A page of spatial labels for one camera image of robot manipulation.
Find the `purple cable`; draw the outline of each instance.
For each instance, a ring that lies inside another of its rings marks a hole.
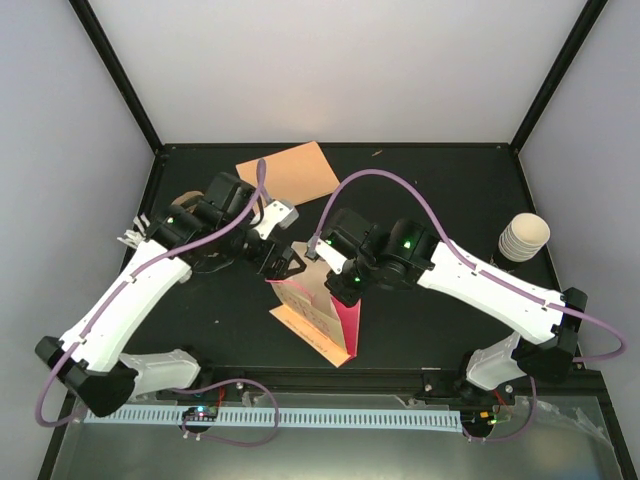
[[[529,428],[531,428],[531,425],[533,425],[533,422],[536,419],[536,404],[538,402],[538,392],[536,390],[536,382],[533,379],[533,377],[529,377],[529,379],[531,380],[531,412],[529,413],[529,418],[527,419],[527,423],[525,423],[520,430],[513,432],[512,434],[507,435],[506,437],[482,438],[482,437],[472,437],[471,435],[469,435],[469,432],[467,432],[467,429],[462,427],[462,433],[464,434],[464,436],[467,437],[470,442],[502,443],[502,442],[511,442],[513,440],[520,438],[522,435],[524,435],[525,432],[529,430]]]
[[[260,160],[258,160],[258,164],[256,167],[256,177],[258,179],[258,185],[256,186],[255,191],[249,198],[249,203],[247,203],[247,205],[238,214],[236,218],[234,218],[228,225],[224,226],[220,230],[217,230],[212,234],[201,238],[200,240],[196,240],[195,242],[191,242],[181,247],[174,248],[173,250],[169,250],[165,253],[158,255],[157,257],[152,258],[151,260],[148,260],[147,262],[143,263],[138,268],[136,268],[131,273],[131,277],[135,279],[138,275],[140,275],[140,273],[145,271],[150,266],[155,265],[160,260],[164,260],[165,258],[175,257],[176,255],[179,255],[181,253],[188,252],[189,250],[193,250],[194,248],[201,247],[202,245],[212,242],[220,238],[221,236],[229,233],[231,230],[237,227],[238,224],[242,222],[242,220],[244,220],[244,218],[247,215],[249,215],[249,213],[253,209],[253,206],[260,198],[260,194],[262,192],[265,192],[266,194],[266,190],[264,188],[264,181],[266,176],[267,176],[267,164],[264,161],[264,158],[261,158]],[[98,307],[98,309],[93,314],[91,319],[87,322],[87,325],[85,325],[85,327],[80,332],[80,338],[85,338],[87,336],[87,334],[91,331],[91,329],[93,328],[95,323],[98,321],[100,316],[105,312],[105,310],[109,307],[109,305],[111,305],[111,303],[115,300],[115,298],[120,294],[120,292],[122,292],[126,288],[128,284],[129,283],[126,281],[120,283],[120,285],[118,285],[113,290],[113,292],[111,292],[111,294],[107,297],[107,299],[104,302],[102,302],[102,304]],[[65,418],[62,418],[60,420],[57,420],[55,422],[50,422],[48,420],[45,420],[44,417],[42,416],[42,407],[44,406],[44,401],[45,401],[45,398],[47,397],[47,393],[49,392],[49,389],[51,388],[51,385],[53,385],[53,382],[55,381],[58,373],[62,369],[62,366],[64,365],[64,363],[69,358],[71,358],[71,355],[73,355],[73,352],[78,348],[79,345],[80,345],[79,342],[73,343],[69,347],[69,350],[67,350],[65,354],[60,357],[60,360],[58,360],[58,362],[51,369],[51,372],[49,373],[49,376],[47,377],[47,380],[44,383],[42,391],[38,395],[38,400],[36,401],[36,408],[35,408],[35,418],[36,418],[36,422],[41,427],[50,427],[50,428],[59,427],[73,420],[79,413],[82,413],[81,410],[77,410],[73,412],[71,415]]]
[[[184,421],[182,422],[182,431],[186,435],[189,435],[191,437],[199,436],[207,440],[214,440],[216,442],[225,443],[227,445],[233,445],[234,447],[260,447],[265,443],[268,443],[271,440],[273,440],[273,437],[275,437],[276,434],[278,433],[278,425],[280,424],[280,408],[278,407],[278,402],[276,401],[273,394],[269,391],[269,389],[267,389],[267,387],[265,387],[261,383],[256,382],[255,380],[249,380],[247,378],[232,378],[230,380],[225,380],[223,382],[214,383],[213,385],[209,385],[208,387],[204,387],[204,388],[197,388],[194,390],[182,390],[182,389],[174,388],[171,391],[176,393],[182,393],[182,394],[197,394],[197,393],[208,392],[209,390],[214,390],[216,388],[224,387],[225,385],[236,384],[238,382],[246,383],[248,385],[253,385],[254,387],[258,387],[267,395],[267,397],[269,397],[269,400],[271,400],[271,403],[273,404],[273,409],[275,410],[275,416],[273,421],[273,428],[271,429],[268,435],[266,435],[263,439],[257,440],[255,442],[239,442],[237,440],[230,440],[228,438],[218,437],[216,435],[205,435],[205,434],[198,435],[196,433],[187,431],[186,427],[187,427],[188,418],[185,418]]]
[[[451,240],[449,239],[449,236],[447,235],[447,233],[444,231],[444,228],[442,228],[442,225],[440,224],[440,221],[438,220],[438,217],[436,217],[436,214],[434,213],[434,211],[431,209],[431,207],[429,206],[429,204],[427,203],[427,201],[424,199],[424,197],[422,195],[420,195],[420,192],[418,192],[418,190],[415,189],[415,187],[413,185],[411,185],[409,182],[407,182],[404,178],[401,178],[399,176],[397,176],[394,173],[391,172],[387,172],[385,170],[378,170],[378,169],[366,169],[366,170],[360,170],[359,172],[356,173],[352,173],[351,175],[349,175],[347,178],[345,178],[342,182],[340,182],[340,185],[338,185],[338,188],[336,188],[336,190],[331,194],[331,197],[329,197],[329,200],[327,201],[327,204],[324,207],[324,210],[322,211],[322,216],[320,217],[320,221],[318,222],[318,226],[316,227],[316,231],[313,234],[312,237],[312,245],[315,245],[315,242],[317,241],[318,238],[320,238],[320,232],[322,232],[322,227],[324,226],[324,222],[327,220],[327,216],[329,215],[329,210],[331,210],[331,206],[333,205],[333,203],[336,200],[336,197],[338,196],[338,194],[342,191],[342,189],[344,187],[346,187],[349,183],[351,183],[353,180],[355,180],[356,178],[360,178],[360,177],[364,177],[365,175],[377,175],[380,177],[386,177],[390,180],[393,180],[396,183],[399,183],[400,185],[402,185],[406,190],[409,191],[409,193],[411,195],[413,195],[413,197],[418,201],[418,203],[422,206],[422,208],[425,210],[425,212],[427,213],[427,215],[429,216],[429,218],[431,219],[431,223],[433,223],[433,226],[435,227],[436,231],[438,232],[438,235],[440,235],[440,239],[445,243],[445,245],[449,248],[449,250],[451,250],[451,253],[453,253],[455,255],[455,257],[460,261],[460,263],[462,263],[463,265],[466,265],[467,267],[469,267],[472,270],[476,269],[476,264],[473,263],[472,261],[470,261],[469,259],[465,258],[464,255],[462,255],[462,253],[460,253],[460,251],[455,247],[455,245],[453,244],[453,242],[451,242]],[[480,270],[480,272],[478,272],[480,275],[482,275],[485,278],[488,278],[489,280],[497,283],[498,285],[506,288],[507,290],[510,290],[514,293],[517,293],[518,295],[521,295],[525,298],[527,298],[528,300],[531,300],[534,303],[537,303],[538,305],[545,305],[545,300],[539,297],[536,297],[535,295],[532,295],[528,292],[525,292],[524,290],[516,287],[515,285],[511,285],[510,283],[496,277],[495,275],[486,272],[484,270]],[[593,356],[589,356],[589,357],[575,357],[573,359],[574,362],[586,362],[586,361],[599,361],[599,360],[609,360],[611,358],[615,358],[618,357],[620,355],[622,355],[628,347],[627,344],[627,340],[624,338],[624,335],[622,335],[621,332],[619,332],[616,328],[612,327],[611,325],[603,322],[602,320],[598,320],[597,318],[594,318],[590,315],[587,315],[586,313],[583,313],[579,310],[574,310],[573,308],[568,308],[564,305],[557,305],[555,303],[550,303],[548,305],[546,305],[547,308],[551,308],[553,310],[557,310],[559,312],[562,313],[566,313],[568,315],[571,315],[573,317],[578,317],[582,320],[585,320],[589,323],[592,323],[593,325],[596,325],[600,328],[605,329],[606,331],[608,331],[609,333],[611,333],[614,337],[616,337],[619,341],[620,341],[620,347],[617,350],[614,350],[613,352],[609,352],[609,353],[604,353],[601,355],[593,355]]]

